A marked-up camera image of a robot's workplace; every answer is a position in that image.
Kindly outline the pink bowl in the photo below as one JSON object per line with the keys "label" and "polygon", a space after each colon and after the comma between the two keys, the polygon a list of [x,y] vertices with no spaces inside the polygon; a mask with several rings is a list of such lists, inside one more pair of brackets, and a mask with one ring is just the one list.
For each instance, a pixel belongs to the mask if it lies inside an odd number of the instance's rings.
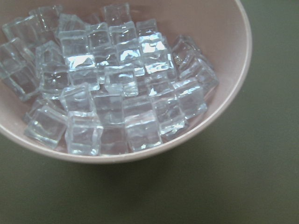
{"label": "pink bowl", "polygon": [[135,21],[157,19],[158,27],[173,43],[179,34],[193,37],[203,54],[214,66],[219,84],[208,96],[208,110],[193,118],[178,138],[136,153],[113,156],[77,156],[65,153],[63,144],[51,150],[26,137],[22,121],[29,105],[5,85],[0,85],[0,133],[22,147],[48,157],[80,163],[121,163],[152,157],[180,144],[211,125],[230,105],[247,75],[252,34],[245,9],[238,0],[131,0]]}

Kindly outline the clear ice cubes pile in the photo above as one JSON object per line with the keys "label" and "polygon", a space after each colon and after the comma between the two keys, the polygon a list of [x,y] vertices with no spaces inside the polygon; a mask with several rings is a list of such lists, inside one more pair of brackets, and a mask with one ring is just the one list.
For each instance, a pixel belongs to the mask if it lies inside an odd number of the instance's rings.
{"label": "clear ice cubes pile", "polygon": [[84,22],[60,5],[4,24],[0,78],[22,101],[25,136],[67,152],[140,152],[176,138],[207,111],[213,66],[186,35],[173,46],[156,20],[133,22],[128,3]]}

